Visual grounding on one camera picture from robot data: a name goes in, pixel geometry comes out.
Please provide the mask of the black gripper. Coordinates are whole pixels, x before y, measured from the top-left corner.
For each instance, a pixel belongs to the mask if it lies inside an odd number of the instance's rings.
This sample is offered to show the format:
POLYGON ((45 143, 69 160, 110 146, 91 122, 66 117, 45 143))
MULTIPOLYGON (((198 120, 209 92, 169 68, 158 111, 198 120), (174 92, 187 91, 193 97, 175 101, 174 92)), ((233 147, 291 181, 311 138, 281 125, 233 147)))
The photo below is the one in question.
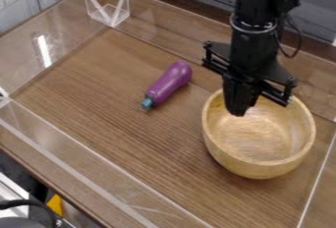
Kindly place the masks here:
POLYGON ((277 60, 283 20, 262 27, 230 26, 229 43, 203 42, 202 66, 221 76, 226 111, 241 117, 259 96, 286 106, 297 79, 277 60))

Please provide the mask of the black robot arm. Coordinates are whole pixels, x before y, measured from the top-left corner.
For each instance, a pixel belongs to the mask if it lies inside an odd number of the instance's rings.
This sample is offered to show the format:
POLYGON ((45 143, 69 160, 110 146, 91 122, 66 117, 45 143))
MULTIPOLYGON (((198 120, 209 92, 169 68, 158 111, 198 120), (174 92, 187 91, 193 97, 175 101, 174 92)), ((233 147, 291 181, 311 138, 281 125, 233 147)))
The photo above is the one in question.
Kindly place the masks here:
POLYGON ((234 0, 227 43, 206 41, 202 66, 221 75, 226 111, 241 117, 263 96, 285 106, 297 78, 279 64, 281 37, 298 0, 234 0))

